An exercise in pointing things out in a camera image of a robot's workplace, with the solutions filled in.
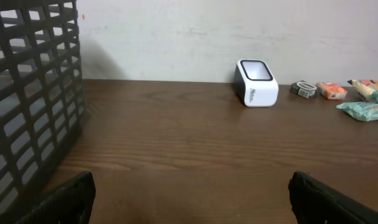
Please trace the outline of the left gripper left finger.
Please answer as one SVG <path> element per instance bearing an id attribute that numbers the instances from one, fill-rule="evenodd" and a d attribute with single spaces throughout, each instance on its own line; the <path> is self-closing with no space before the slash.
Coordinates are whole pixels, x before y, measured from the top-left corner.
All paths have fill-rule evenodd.
<path id="1" fill-rule="evenodd" d="M 18 224 L 88 224 L 96 195 L 91 172 L 82 172 L 49 191 Z"/>

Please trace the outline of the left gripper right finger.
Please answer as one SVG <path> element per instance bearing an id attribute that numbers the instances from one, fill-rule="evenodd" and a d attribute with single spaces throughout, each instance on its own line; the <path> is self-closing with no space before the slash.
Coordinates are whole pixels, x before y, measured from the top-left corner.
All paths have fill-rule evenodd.
<path id="1" fill-rule="evenodd" d="M 378 212 L 304 172 L 294 172 L 288 184 L 297 223 L 378 224 Z"/>

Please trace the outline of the light green pouch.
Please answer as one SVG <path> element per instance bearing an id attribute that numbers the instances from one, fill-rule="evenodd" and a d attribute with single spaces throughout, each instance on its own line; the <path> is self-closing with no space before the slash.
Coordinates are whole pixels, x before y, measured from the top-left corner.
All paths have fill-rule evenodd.
<path id="1" fill-rule="evenodd" d="M 378 121 L 378 104 L 367 102 L 341 103 L 336 106 L 358 121 Z"/>

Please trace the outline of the orange tissue packet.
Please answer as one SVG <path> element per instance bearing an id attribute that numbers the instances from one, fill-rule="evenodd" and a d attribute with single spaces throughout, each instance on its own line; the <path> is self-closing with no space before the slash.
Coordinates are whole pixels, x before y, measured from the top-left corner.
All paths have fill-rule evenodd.
<path id="1" fill-rule="evenodd" d="M 318 82 L 316 84 L 320 94 L 329 100 L 344 100 L 347 91 L 336 83 Z"/>

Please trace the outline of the dark green balm box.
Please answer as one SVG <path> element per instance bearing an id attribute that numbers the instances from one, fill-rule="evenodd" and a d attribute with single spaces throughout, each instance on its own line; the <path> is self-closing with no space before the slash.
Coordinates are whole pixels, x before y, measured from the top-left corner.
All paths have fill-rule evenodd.
<path id="1" fill-rule="evenodd" d="M 319 89 L 316 85 L 306 81 L 298 81 L 291 84 L 290 92 L 306 99 L 318 96 Z"/>

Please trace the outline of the yellow snack chip bag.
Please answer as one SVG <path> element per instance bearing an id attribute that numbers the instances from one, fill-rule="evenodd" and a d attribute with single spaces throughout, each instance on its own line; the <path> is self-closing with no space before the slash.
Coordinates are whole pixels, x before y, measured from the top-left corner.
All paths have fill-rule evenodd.
<path id="1" fill-rule="evenodd" d="M 378 91 L 378 80 L 348 80 L 348 83 L 366 101 L 371 99 L 373 92 Z"/>

